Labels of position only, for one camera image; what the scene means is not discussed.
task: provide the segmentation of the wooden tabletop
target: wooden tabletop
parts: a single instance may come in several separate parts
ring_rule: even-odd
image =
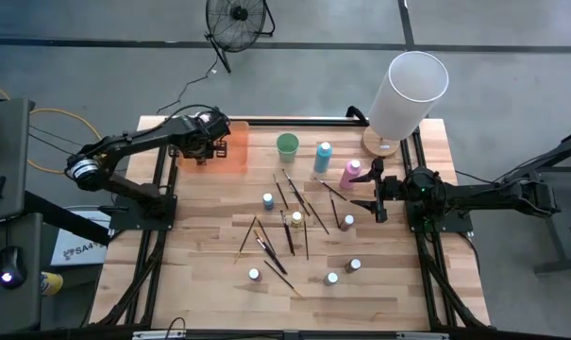
[[[151,128],[163,118],[141,117],[139,129]],[[444,181],[456,182],[445,124],[426,119],[420,125],[428,167],[441,173]],[[254,330],[350,330],[421,331],[428,329],[428,315],[414,236],[408,231],[402,202],[386,202],[389,219],[375,223],[368,211],[334,197],[340,218],[355,217],[349,231],[337,230],[325,187],[312,172],[316,147],[330,142],[333,156],[329,169],[319,176],[348,199],[374,199],[373,183],[356,184],[340,190],[344,165],[360,160],[364,170],[371,159],[361,150],[363,127],[250,127],[245,174],[178,174],[178,209],[174,228],[168,233],[161,268],[154,328],[167,328],[183,316],[189,329]],[[295,162],[281,164],[276,139],[294,133],[300,140]],[[411,157],[416,164],[411,143]],[[151,182],[157,150],[130,158],[127,177]],[[385,175],[404,178],[400,151],[386,159]],[[304,232],[293,229],[297,256],[289,253],[279,210],[285,210],[273,182],[277,175],[290,204],[289,216],[300,207],[287,186],[280,168],[285,167],[295,186],[303,192],[325,222],[327,235],[313,217],[308,218],[310,260],[304,251]],[[263,209],[261,197],[271,193],[276,206]],[[244,252],[233,264],[245,233],[256,214],[267,230],[286,277],[301,294],[297,296],[263,262],[268,257],[250,235]],[[141,233],[127,231],[109,245],[107,259],[96,293],[91,322],[105,316],[132,280]],[[466,305],[482,322],[488,315],[472,249],[457,234],[442,234],[449,280]],[[344,272],[353,258],[361,269]],[[247,273],[258,268],[261,282]],[[329,272],[339,275],[335,285],[325,286]],[[435,292],[439,316],[444,319],[442,298]],[[139,303],[140,317],[146,286]]]

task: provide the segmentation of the pink paint bottle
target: pink paint bottle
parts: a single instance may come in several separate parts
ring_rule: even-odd
[[[340,180],[340,186],[344,189],[352,189],[354,183],[350,183],[349,180],[357,178],[360,174],[361,162],[358,160],[349,161],[348,164],[345,165],[344,173]]]

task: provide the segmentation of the green cup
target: green cup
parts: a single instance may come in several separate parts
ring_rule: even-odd
[[[278,157],[282,162],[293,162],[299,146],[300,141],[297,140],[294,134],[283,133],[277,138]]]

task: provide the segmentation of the small paint jar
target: small paint jar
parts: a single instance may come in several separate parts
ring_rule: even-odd
[[[326,286],[330,286],[335,284],[338,281],[338,275],[335,273],[329,273],[325,276],[325,278],[323,279],[323,283]]]
[[[256,268],[251,268],[249,269],[249,279],[251,279],[252,281],[255,282],[260,282],[262,281],[262,274],[260,273],[260,271]]]
[[[292,213],[292,227],[298,228],[302,225],[302,213],[294,212]]]
[[[361,260],[359,260],[359,259],[350,260],[350,262],[345,264],[344,269],[345,269],[345,272],[348,274],[361,269]]]
[[[354,216],[346,215],[344,217],[344,220],[340,223],[340,230],[348,231],[353,224],[354,224]]]
[[[273,210],[273,208],[275,208],[275,200],[270,194],[264,194],[262,196],[262,202],[264,203],[264,209],[266,210]]]

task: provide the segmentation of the wooden lamp base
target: wooden lamp base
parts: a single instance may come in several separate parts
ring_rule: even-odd
[[[371,127],[362,134],[361,141],[364,152],[372,157],[388,157],[400,147],[400,141],[388,141],[379,137]]]

